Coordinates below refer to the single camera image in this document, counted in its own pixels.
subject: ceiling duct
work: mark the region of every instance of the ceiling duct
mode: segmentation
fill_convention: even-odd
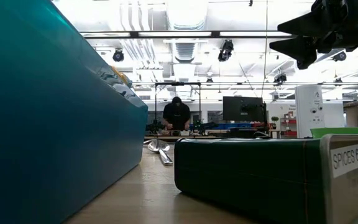
[[[203,30],[208,11],[207,0],[169,0],[167,2],[167,21],[170,30]],[[198,43],[188,39],[172,42],[173,59],[178,65],[173,65],[176,81],[188,82],[195,73],[196,66],[189,65],[196,55]]]
[[[203,30],[207,11],[207,0],[170,0],[167,4],[169,29]],[[183,63],[190,63],[194,60],[196,47],[197,43],[181,43],[179,40],[172,45],[175,58]]]

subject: workbench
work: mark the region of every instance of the workbench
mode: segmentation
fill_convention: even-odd
[[[167,154],[174,160],[173,145]],[[143,150],[142,162],[66,221],[67,224],[257,224],[242,215],[186,196],[175,187],[174,167]]]
[[[217,139],[220,137],[216,137],[216,136],[144,136],[144,139],[161,139],[161,140],[181,139],[181,138]]]

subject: computer monitor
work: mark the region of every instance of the computer monitor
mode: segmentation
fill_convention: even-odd
[[[224,96],[223,120],[265,122],[262,98]]]

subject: label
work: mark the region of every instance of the label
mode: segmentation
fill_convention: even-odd
[[[334,178],[358,168],[358,144],[331,150]]]

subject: black shirt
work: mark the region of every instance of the black shirt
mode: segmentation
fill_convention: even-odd
[[[185,123],[190,119],[190,109],[186,104],[169,103],[164,107],[163,118],[173,125],[173,130],[184,130]]]

